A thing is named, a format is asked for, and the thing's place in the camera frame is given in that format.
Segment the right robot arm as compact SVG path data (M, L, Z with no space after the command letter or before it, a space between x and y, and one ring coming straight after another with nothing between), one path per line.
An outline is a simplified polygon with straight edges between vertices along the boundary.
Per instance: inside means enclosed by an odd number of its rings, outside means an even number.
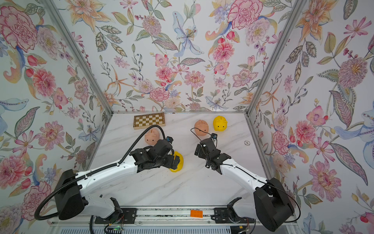
M206 160L207 168L230 178L252 194L248 201L233 205L239 217L257 219L274 232L295 213L293 198L278 179L266 179L245 169L231 156L218 150L211 138L197 144L194 154Z

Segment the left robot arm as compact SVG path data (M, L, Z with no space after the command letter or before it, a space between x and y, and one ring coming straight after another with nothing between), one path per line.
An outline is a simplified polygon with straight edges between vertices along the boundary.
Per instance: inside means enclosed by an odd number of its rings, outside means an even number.
M119 220L123 211L115 198L102 198L97 190L117 179L140 173L145 170L165 167L176 170L180 157L174 152L167 139L159 140L154 146L133 150L122 163L108 164L78 174L63 173L55 195L57 216L68 220L77 215L93 215L109 222Z

